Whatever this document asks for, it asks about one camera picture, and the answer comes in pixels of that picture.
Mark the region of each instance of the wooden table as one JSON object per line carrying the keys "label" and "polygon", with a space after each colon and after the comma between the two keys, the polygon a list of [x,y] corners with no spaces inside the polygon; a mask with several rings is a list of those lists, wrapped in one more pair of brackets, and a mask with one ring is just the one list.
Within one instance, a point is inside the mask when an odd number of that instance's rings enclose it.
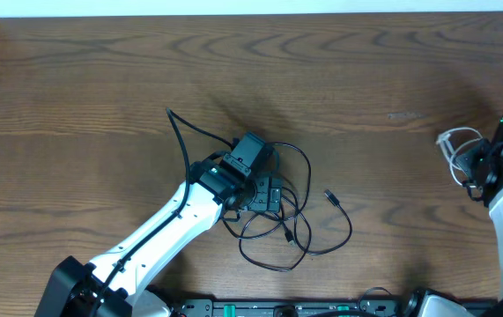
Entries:
{"label": "wooden table", "polygon": [[[215,225],[159,287],[219,299],[418,285],[497,296],[487,209],[453,183],[434,142],[457,126],[495,130],[503,13],[0,19],[0,314],[30,315],[57,263],[87,262],[168,201],[183,165],[165,107],[224,137],[298,145],[313,166],[313,247],[346,234],[325,188],[354,234],[284,274],[247,263]],[[223,149],[181,132],[191,160]],[[281,155],[303,190],[300,156]],[[244,247],[273,264],[299,255],[282,231]]]}

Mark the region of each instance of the white wall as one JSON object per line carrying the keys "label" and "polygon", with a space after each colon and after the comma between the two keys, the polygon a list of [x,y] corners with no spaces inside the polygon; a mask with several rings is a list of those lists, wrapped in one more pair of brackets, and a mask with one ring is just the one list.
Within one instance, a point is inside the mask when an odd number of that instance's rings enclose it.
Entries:
{"label": "white wall", "polygon": [[503,11],[503,0],[0,0],[0,18]]}

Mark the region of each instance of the tabletop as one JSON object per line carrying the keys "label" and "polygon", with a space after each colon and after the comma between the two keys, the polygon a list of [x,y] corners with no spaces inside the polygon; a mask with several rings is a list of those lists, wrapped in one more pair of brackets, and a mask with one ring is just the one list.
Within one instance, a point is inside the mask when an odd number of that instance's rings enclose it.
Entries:
{"label": "tabletop", "polygon": [[[0,19],[0,315],[32,314],[60,261],[88,262],[170,199],[184,169],[166,107],[228,139],[253,131],[299,146],[312,163],[312,248],[347,234],[326,188],[353,235],[277,273],[246,262],[214,225],[159,273],[159,288],[218,299],[340,299],[373,286],[498,295],[488,210],[453,182],[435,138],[497,127],[503,13],[20,18]],[[225,149],[181,133],[191,161]],[[281,166],[303,199],[301,156],[281,149]],[[243,247],[274,265],[300,256],[281,230]]]}

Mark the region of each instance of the black wire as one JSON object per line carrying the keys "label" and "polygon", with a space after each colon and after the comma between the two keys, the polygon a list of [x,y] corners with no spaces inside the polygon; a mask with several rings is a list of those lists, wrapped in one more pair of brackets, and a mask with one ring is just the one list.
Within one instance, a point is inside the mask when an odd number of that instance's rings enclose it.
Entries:
{"label": "black wire", "polygon": [[[175,114],[169,108],[166,109],[166,114],[167,114],[167,116],[169,118],[169,121],[171,122],[171,125],[173,126],[173,130],[174,130],[175,135],[177,136],[177,140],[179,141],[179,146],[181,147],[182,157],[183,157],[183,160],[184,160],[184,167],[185,167],[185,189],[184,189],[184,194],[182,196],[181,203],[179,204],[179,207],[175,211],[173,211],[173,213],[171,214],[171,216],[169,216],[167,219],[165,219],[165,221],[163,223],[161,223],[159,226],[157,226],[155,229],[153,229],[149,234],[147,234],[143,239],[141,239],[133,248],[131,248],[126,255],[124,255],[120,260],[118,260],[118,262],[116,263],[116,265],[114,266],[114,268],[112,269],[112,271],[110,272],[110,274],[108,275],[106,281],[101,286],[101,291],[99,292],[99,294],[98,294],[98,296],[97,296],[97,298],[96,298],[96,300],[94,302],[94,305],[92,306],[91,312],[89,313],[89,316],[91,316],[91,317],[93,317],[96,314],[96,311],[98,310],[98,306],[100,305],[100,302],[103,299],[104,293],[107,291],[108,286],[110,285],[110,283],[112,283],[112,280],[114,279],[114,277],[116,276],[116,274],[118,274],[118,272],[124,268],[124,266],[126,265],[126,262],[131,259],[131,256],[135,252],[137,252],[137,250],[139,250],[139,248],[142,247],[147,241],[149,241],[158,232],[160,232],[166,225],[170,224],[176,217],[180,217],[182,209],[187,204],[187,200],[189,199],[189,189],[190,189],[190,181],[189,181],[189,176],[190,176],[190,163],[189,162],[190,161],[189,161],[189,154],[187,152],[187,147],[186,147],[184,141],[182,140],[181,132],[179,131],[179,128],[177,127],[177,124],[174,122],[174,118],[179,119],[179,121],[183,122],[184,124],[188,125],[189,127],[191,127],[192,129],[195,129],[198,132],[204,133],[207,136],[213,136],[211,133],[203,131],[203,130],[195,127],[194,125],[186,122],[185,120],[181,119],[177,114]],[[223,142],[225,141],[225,143],[228,143],[228,145],[231,147],[231,144],[229,142],[227,142],[224,139],[221,139],[220,141],[222,141],[222,140],[223,140]]]}
{"label": "black wire", "polygon": [[176,113],[174,113],[174,112],[173,112],[173,111],[171,111],[170,109],[168,109],[168,110],[167,110],[167,114],[169,114],[169,112],[173,115],[173,117],[174,117],[175,119],[177,119],[178,121],[180,121],[180,122],[184,123],[186,126],[188,126],[189,128],[193,129],[194,131],[200,132],[200,133],[204,134],[205,136],[209,136],[209,137],[211,137],[211,138],[215,138],[216,140],[218,140],[218,141],[220,141],[220,142],[224,143],[225,145],[229,146],[229,147],[230,147],[230,149],[232,149],[232,150],[233,150],[233,145],[232,145],[230,142],[228,142],[227,140],[225,140],[223,137],[216,136],[216,135],[214,135],[214,134],[212,134],[212,133],[210,133],[210,132],[208,132],[208,131],[204,131],[203,129],[200,129],[200,128],[198,128],[198,127],[194,126],[192,123],[190,123],[190,122],[188,122],[188,121],[186,121],[186,120],[182,119],[180,116],[178,116]]}
{"label": "black wire", "polygon": [[[359,299],[357,300],[357,308],[360,311],[362,311],[362,308],[360,307],[360,302],[363,300],[364,297],[366,297],[366,295],[368,295],[369,293],[371,293],[373,291],[385,291],[388,295],[392,296],[392,293],[389,292],[384,287],[380,287],[380,286],[371,287],[368,290],[366,290],[365,293],[361,297],[359,297]],[[396,314],[394,313],[394,314],[391,314],[390,316],[387,316],[387,317],[395,317],[395,316],[396,316]]]}
{"label": "black wire", "polygon": [[[281,203],[282,217],[279,217],[277,214],[274,214],[274,216],[276,216],[276,218],[267,217],[265,214],[257,212],[253,217],[251,217],[247,221],[246,224],[243,225],[243,229],[241,230],[241,234],[239,234],[239,235],[236,232],[234,232],[233,229],[226,222],[224,222],[224,225],[226,226],[227,230],[236,239],[240,240],[240,242],[239,242],[240,253],[241,253],[241,255],[243,256],[244,259],[246,259],[247,261],[251,262],[252,264],[254,264],[256,266],[259,266],[261,268],[264,268],[264,269],[270,269],[270,270],[275,270],[275,271],[279,271],[279,272],[287,272],[287,271],[290,271],[290,270],[296,268],[298,266],[298,264],[300,264],[300,262],[304,259],[304,256],[306,254],[310,254],[310,255],[328,254],[330,252],[338,250],[340,247],[343,247],[351,239],[351,236],[352,236],[352,233],[353,233],[353,228],[352,228],[351,219],[349,218],[349,216],[347,215],[347,213],[345,212],[345,210],[340,205],[337,205],[336,207],[344,214],[345,218],[347,219],[347,223],[349,225],[349,234],[347,235],[347,237],[345,238],[345,240],[343,240],[341,243],[335,245],[334,247],[330,247],[330,248],[319,250],[319,251],[311,251],[309,249],[310,248],[310,244],[312,242],[312,228],[311,228],[310,224],[307,222],[306,217],[303,214],[303,210],[306,207],[307,199],[308,199],[309,193],[310,193],[310,181],[311,181],[311,177],[312,177],[312,166],[310,164],[310,160],[308,159],[306,153],[304,153],[303,150],[301,150],[300,148],[298,148],[297,146],[295,146],[293,144],[289,144],[289,143],[285,143],[285,142],[272,142],[270,144],[271,145],[281,145],[281,146],[290,147],[291,149],[293,149],[293,150],[297,151],[298,153],[300,153],[302,155],[302,157],[304,158],[304,160],[306,161],[306,163],[307,163],[307,188],[306,188],[306,194],[304,196],[304,202],[302,203],[302,205],[300,207],[298,207],[298,205],[299,205],[298,197],[294,194],[294,192],[292,190],[290,190],[289,188],[283,187],[283,190],[287,191],[292,196],[293,201],[291,199],[289,199],[287,196],[281,195],[282,199],[285,202],[287,202],[288,204],[290,204],[294,208],[294,214],[293,215],[291,215],[289,217],[285,217],[284,207],[283,207],[283,205]],[[261,234],[257,234],[255,236],[247,236],[247,237],[244,236],[244,233],[248,229],[248,227],[251,225],[251,222],[253,220],[255,220],[258,216],[263,216],[263,217],[268,218],[269,220],[276,221],[277,225],[274,228],[272,228],[271,230],[267,231],[267,232],[264,232],[264,233],[261,233]],[[306,244],[305,247],[300,243],[300,241],[298,239],[298,220],[299,220],[299,217],[302,218],[302,220],[304,221],[304,223],[306,224],[307,229],[308,229],[308,240],[307,240],[307,244]],[[268,265],[268,264],[264,264],[264,263],[255,261],[255,260],[251,259],[249,256],[247,256],[243,252],[243,248],[242,248],[242,241],[243,240],[255,240],[255,239],[259,239],[259,238],[265,237],[265,236],[267,236],[269,234],[272,234],[280,226],[283,226],[284,229],[285,229],[285,231],[288,232],[288,231],[290,231],[290,229],[288,229],[288,227],[286,226],[285,221],[289,221],[289,220],[294,220],[294,230],[293,230],[292,236],[294,238],[294,242],[299,247],[299,249],[302,251],[302,256],[292,266],[290,266],[288,268],[281,268],[281,267],[271,266],[271,265]]]}

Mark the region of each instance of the usb connector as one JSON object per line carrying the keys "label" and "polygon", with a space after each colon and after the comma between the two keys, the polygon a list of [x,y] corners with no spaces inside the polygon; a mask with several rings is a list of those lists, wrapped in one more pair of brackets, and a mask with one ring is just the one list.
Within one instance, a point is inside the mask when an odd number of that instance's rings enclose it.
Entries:
{"label": "usb connector", "polygon": [[336,207],[339,207],[339,200],[337,199],[337,197],[335,195],[333,195],[332,192],[329,191],[329,189],[326,189],[323,194],[326,195],[326,197],[328,197],[329,201],[331,203],[333,203],[334,206]]}
{"label": "usb connector", "polygon": [[296,246],[294,235],[292,235],[292,232],[290,231],[290,229],[288,229],[288,227],[286,227],[286,225],[285,225],[285,238],[289,245],[293,247]]}

